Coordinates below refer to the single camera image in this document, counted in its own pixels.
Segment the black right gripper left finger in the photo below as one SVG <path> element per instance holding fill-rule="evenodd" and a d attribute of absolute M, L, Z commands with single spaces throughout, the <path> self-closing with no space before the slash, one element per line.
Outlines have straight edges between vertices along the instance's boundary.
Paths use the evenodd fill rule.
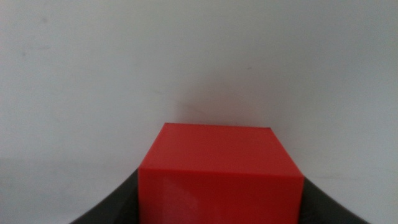
<path fill-rule="evenodd" d="M 138 170 L 71 224 L 138 224 Z"/>

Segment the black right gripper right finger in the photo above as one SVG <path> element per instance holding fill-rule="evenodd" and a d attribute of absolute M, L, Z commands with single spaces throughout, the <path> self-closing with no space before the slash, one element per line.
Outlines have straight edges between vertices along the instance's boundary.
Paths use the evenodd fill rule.
<path fill-rule="evenodd" d="M 369 224 L 304 178 L 299 224 Z"/>

